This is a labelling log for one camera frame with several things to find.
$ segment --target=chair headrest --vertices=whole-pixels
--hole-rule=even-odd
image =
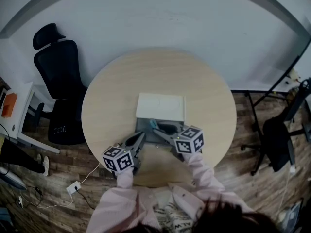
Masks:
[[[39,29],[37,33],[35,33],[33,39],[33,47],[34,49],[39,50],[47,44],[56,42],[57,40],[64,38],[66,37],[61,35],[57,31],[56,24],[50,23],[48,25],[45,25],[43,28]]]

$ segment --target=person's leg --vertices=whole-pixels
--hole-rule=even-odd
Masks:
[[[5,139],[2,145],[0,162],[23,166],[37,173],[44,173],[45,171],[43,165],[39,164],[8,139]]]

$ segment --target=black and white cube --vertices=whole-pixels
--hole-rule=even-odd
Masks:
[[[122,148],[109,147],[102,155],[107,169],[121,173],[134,166],[131,152]]]
[[[178,139],[174,139],[176,151],[181,154],[194,154],[202,152],[204,146],[203,131],[194,126],[190,126],[178,134]]]

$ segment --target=white cable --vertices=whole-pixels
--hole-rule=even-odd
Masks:
[[[84,181],[86,181],[86,179],[89,177],[89,175],[90,175],[92,172],[94,172],[94,171],[99,167],[99,164],[100,164],[100,163],[98,163],[97,167],[95,167],[94,170],[91,171],[91,172],[87,175],[87,177],[86,177],[82,182],[80,182],[80,184],[82,184]]]
[[[276,215],[279,214],[280,209],[281,209],[281,207],[282,207],[282,204],[283,204],[283,201],[284,201],[284,197],[285,197],[285,194],[286,194],[286,192],[287,192],[288,181],[290,180],[290,174],[291,174],[291,172],[290,172],[290,170],[289,170],[289,171],[288,171],[288,175],[287,175],[287,181],[286,181],[285,189],[284,189],[284,192],[283,192],[283,195],[282,195],[282,199],[281,199],[281,203],[280,203],[280,206],[278,207],[278,210],[277,210],[277,214],[276,214]]]
[[[41,209],[48,209],[48,208],[55,207],[55,206],[61,206],[61,207],[68,207],[68,206],[70,206],[70,205],[73,203],[73,198],[72,198],[72,195],[71,195],[71,194],[69,194],[69,195],[70,195],[70,197],[71,197],[71,203],[70,203],[70,204],[68,204],[68,205],[56,204],[56,205],[50,205],[50,206],[48,206],[48,207],[37,206],[36,204],[31,203],[31,202],[29,202],[27,199],[25,199],[24,196],[21,196],[21,197],[23,197],[28,203],[33,204],[35,207],[38,207],[38,208],[41,208]]]

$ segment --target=white sneaker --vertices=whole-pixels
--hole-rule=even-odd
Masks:
[[[37,162],[42,165],[42,155],[41,154],[38,154],[37,155]]]
[[[44,173],[42,173],[44,176],[48,176],[49,174],[49,167],[50,167],[50,161],[47,156],[44,156],[43,163],[42,165],[44,166]]]

